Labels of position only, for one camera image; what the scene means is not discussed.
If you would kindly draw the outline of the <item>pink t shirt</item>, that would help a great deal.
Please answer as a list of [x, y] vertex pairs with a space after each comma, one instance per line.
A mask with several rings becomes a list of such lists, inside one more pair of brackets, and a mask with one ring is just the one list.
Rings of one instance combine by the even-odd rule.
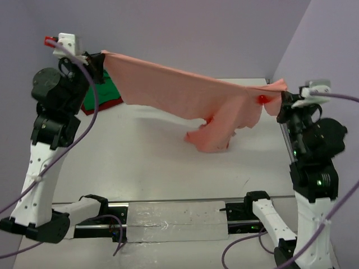
[[235, 131], [252, 128], [263, 110], [276, 117], [285, 80], [242, 86], [104, 50], [104, 67], [127, 105], [143, 105], [205, 124], [184, 139], [198, 151], [228, 149]]

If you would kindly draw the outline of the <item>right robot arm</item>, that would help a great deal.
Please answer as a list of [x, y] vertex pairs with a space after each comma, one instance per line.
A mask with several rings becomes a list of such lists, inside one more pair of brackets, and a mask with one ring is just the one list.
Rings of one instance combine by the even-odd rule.
[[249, 192], [244, 213], [262, 222], [274, 243], [278, 268], [333, 268], [330, 259], [330, 221], [327, 214], [338, 197], [339, 176], [332, 159], [344, 151], [345, 126], [332, 118], [312, 120], [321, 106], [299, 94], [283, 92], [277, 122], [287, 127], [289, 173], [298, 208], [294, 233], [274, 209], [264, 191]]

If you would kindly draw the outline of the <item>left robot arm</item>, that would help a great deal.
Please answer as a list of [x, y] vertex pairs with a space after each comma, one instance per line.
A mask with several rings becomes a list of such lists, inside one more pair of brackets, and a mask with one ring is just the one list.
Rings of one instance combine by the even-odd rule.
[[89, 79], [103, 79], [104, 54], [84, 53], [78, 59], [60, 56], [57, 68], [44, 68], [33, 78], [32, 97], [37, 118], [30, 137], [30, 160], [20, 198], [10, 216], [1, 219], [1, 230], [41, 243], [57, 244], [69, 229], [93, 219], [109, 219], [108, 200], [94, 194], [57, 209], [54, 191], [65, 156], [83, 136], [77, 114], [89, 90]]

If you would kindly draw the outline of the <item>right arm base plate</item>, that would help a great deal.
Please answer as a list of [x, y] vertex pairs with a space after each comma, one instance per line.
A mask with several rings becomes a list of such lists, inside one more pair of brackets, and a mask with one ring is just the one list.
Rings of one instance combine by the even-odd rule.
[[219, 210], [225, 212], [229, 234], [247, 234], [266, 231], [263, 224], [253, 213], [246, 211], [244, 202], [226, 202]]

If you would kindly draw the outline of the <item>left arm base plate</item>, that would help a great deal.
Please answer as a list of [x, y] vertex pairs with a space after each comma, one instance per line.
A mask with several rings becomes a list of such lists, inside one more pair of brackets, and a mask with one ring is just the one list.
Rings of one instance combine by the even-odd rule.
[[[122, 240], [126, 238], [128, 203], [110, 202], [108, 205], [107, 215], [114, 215], [119, 218], [122, 224]], [[96, 220], [86, 220], [75, 226], [73, 233], [75, 239], [84, 238], [111, 238], [112, 242], [118, 242], [120, 238], [120, 225], [112, 217], [105, 217]]]

